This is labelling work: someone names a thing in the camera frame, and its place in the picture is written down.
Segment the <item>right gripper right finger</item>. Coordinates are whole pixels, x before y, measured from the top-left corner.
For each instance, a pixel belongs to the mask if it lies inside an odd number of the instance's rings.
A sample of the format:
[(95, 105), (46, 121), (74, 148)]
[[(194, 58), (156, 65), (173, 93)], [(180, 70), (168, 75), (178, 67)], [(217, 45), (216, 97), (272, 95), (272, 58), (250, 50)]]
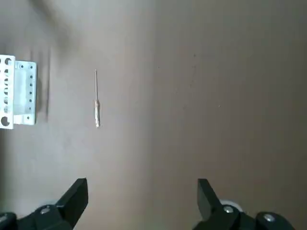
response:
[(197, 204), (202, 220), (194, 230), (293, 230), (282, 215), (262, 211), (251, 217), (231, 204), (222, 204), (207, 179), (198, 179)]

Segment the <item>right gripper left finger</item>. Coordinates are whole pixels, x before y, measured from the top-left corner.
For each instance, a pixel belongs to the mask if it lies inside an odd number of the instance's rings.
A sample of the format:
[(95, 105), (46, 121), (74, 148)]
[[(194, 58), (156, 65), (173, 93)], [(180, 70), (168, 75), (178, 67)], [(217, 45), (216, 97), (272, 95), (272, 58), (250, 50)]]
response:
[(86, 178), (77, 179), (54, 204), (46, 204), (22, 218), (13, 212), (0, 214), (2, 230), (72, 230), (88, 205)]

